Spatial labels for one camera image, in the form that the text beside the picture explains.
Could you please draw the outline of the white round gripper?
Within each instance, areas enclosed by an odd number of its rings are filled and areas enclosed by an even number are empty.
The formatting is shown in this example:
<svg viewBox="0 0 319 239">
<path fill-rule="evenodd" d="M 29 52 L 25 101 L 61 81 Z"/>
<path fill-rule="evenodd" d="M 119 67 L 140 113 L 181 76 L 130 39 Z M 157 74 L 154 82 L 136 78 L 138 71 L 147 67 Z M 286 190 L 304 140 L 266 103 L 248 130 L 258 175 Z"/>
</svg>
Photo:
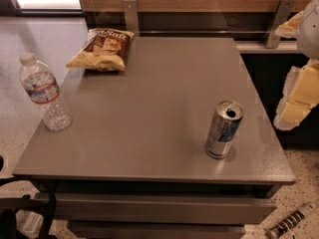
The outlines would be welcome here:
<svg viewBox="0 0 319 239">
<path fill-rule="evenodd" d="M 280 130 L 298 127 L 319 104 L 319 0 L 279 25 L 275 35 L 296 39 L 298 50 L 310 58 L 302 68 L 293 66 L 287 74 L 274 126 Z"/>
</svg>

